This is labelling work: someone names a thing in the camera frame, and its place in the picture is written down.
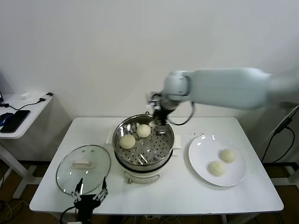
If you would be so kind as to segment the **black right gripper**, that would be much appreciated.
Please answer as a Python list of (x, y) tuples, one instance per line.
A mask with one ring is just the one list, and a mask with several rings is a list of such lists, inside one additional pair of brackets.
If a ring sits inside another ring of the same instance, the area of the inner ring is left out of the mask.
[(166, 133), (167, 117), (173, 112), (173, 104), (168, 103), (154, 103), (153, 104), (153, 116), (154, 120), (149, 123), (151, 128), (157, 128), (159, 135)]

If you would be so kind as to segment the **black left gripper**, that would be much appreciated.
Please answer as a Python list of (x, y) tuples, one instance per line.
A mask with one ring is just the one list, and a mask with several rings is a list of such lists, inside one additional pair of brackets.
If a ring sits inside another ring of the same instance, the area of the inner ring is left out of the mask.
[(104, 201), (108, 195), (106, 177), (103, 178), (101, 190), (98, 194), (81, 195), (82, 186), (83, 178), (80, 179), (75, 190), (71, 192), (74, 206), (79, 211), (93, 211), (101, 205), (101, 201)]

